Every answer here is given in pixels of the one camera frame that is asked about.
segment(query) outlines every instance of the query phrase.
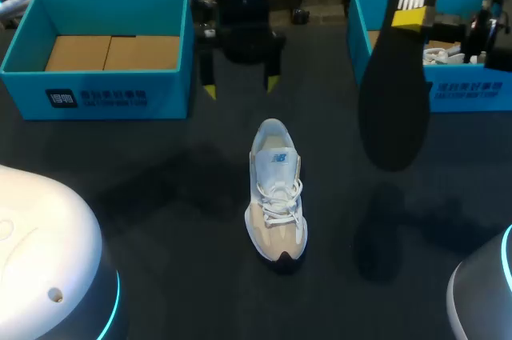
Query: shoe sole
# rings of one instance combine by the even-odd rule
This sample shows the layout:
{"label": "shoe sole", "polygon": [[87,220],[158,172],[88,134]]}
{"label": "shoe sole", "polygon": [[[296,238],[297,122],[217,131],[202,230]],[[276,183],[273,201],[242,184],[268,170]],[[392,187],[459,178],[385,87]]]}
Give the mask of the shoe sole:
{"label": "shoe sole", "polygon": [[[256,239],[254,238],[253,230],[250,227],[250,222],[249,222],[249,220],[250,220],[250,205],[246,209],[244,219],[246,221],[247,233],[249,234],[250,240],[253,242],[253,245],[256,247],[256,250],[259,252],[259,254],[265,260],[267,260],[269,262],[272,262],[272,263],[276,263],[277,260],[272,260],[271,258],[268,258],[268,256],[265,255],[265,253],[263,252],[262,248],[259,246],[258,242],[256,242]],[[304,221],[304,243],[302,244],[301,253],[298,256],[298,258],[292,259],[294,262],[297,262],[297,261],[300,260],[301,256],[304,254],[304,250],[306,249],[306,244],[307,244],[307,222],[306,222],[306,220],[304,218],[302,218],[302,220]]]}

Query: shoelace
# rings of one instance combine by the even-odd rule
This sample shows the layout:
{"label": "shoelace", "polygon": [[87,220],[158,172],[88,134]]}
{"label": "shoelace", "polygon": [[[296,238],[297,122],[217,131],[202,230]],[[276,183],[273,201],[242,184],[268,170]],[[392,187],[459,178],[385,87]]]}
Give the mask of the shoelace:
{"label": "shoelace", "polygon": [[[292,221],[300,224],[297,216],[297,199],[302,192],[302,182],[299,179],[295,180],[293,189],[288,188],[284,182],[281,182],[270,188],[270,194],[265,192],[259,184],[258,191],[262,195],[265,224],[272,226]],[[286,198],[274,196],[278,191],[284,191]]]}

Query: black table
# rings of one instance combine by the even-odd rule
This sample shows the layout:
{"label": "black table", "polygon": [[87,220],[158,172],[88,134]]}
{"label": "black table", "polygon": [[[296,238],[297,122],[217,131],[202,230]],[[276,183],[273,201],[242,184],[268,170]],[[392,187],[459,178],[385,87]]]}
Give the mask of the black table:
{"label": "black table", "polygon": [[[358,136],[346,29],[285,32],[274,93],[262,67],[217,55],[218,100],[195,84],[186,121],[24,122],[0,86],[0,162],[90,204],[128,297],[130,340],[453,340],[450,275],[512,220],[512,114],[436,114],[415,164],[383,173]],[[292,276],[258,260],[243,222],[248,153],[270,117],[302,156],[310,240]]]}

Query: black insole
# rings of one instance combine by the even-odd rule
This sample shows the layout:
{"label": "black insole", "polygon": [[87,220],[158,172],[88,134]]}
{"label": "black insole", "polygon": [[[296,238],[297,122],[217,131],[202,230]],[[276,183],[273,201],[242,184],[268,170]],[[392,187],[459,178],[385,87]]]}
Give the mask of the black insole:
{"label": "black insole", "polygon": [[[403,170],[420,151],[430,117],[423,73],[426,36],[393,28],[400,0],[389,0],[359,94],[359,129],[368,158],[379,168]],[[436,0],[425,0],[435,7]]]}

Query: small box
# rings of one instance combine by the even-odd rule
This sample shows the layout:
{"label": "small box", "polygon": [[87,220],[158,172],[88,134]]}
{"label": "small box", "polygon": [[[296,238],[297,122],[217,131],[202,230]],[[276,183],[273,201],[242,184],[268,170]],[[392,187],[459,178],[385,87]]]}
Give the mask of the small box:
{"label": "small box", "polygon": [[32,0],[0,75],[25,120],[186,118],[189,0]]}
{"label": "small box", "polygon": [[[358,86],[372,45],[386,14],[388,0],[351,0],[348,21],[348,47]],[[482,5],[482,0],[437,0],[436,11],[458,14],[469,21]],[[432,42],[431,46],[441,46]],[[512,110],[512,74],[488,70],[483,64],[424,66],[430,86],[432,112],[465,112]]]}

